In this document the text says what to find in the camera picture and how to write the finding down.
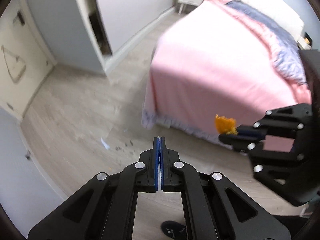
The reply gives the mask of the orange peel piece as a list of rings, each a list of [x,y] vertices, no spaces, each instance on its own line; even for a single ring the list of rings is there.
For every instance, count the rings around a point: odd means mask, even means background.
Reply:
[[[225,116],[215,116],[215,127],[219,134],[237,135],[236,120]]]

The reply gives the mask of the black shoe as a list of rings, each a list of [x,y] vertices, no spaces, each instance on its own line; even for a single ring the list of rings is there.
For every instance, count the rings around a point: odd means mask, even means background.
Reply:
[[[183,224],[178,222],[167,220],[161,224],[161,231],[174,240],[186,240],[187,231],[186,227]]]

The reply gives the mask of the white wardrobe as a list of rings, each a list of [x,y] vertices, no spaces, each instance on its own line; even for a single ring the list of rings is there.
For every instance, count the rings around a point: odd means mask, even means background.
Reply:
[[[57,63],[106,74],[174,9],[175,0],[27,0]]]

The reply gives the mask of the purple floral pink quilt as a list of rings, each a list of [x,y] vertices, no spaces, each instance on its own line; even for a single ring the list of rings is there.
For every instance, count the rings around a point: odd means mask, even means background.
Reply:
[[[241,0],[230,1],[226,5],[255,22],[252,29],[260,35],[271,53],[272,66],[275,71],[287,81],[305,85],[304,67],[292,35],[275,20]]]

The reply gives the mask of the pink sheeted bed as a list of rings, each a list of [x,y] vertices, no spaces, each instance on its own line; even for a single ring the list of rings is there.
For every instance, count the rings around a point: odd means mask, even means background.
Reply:
[[[255,22],[226,5],[204,0],[157,41],[142,125],[173,127],[219,143],[215,116],[252,125],[268,110],[311,103],[307,83],[283,79]]]

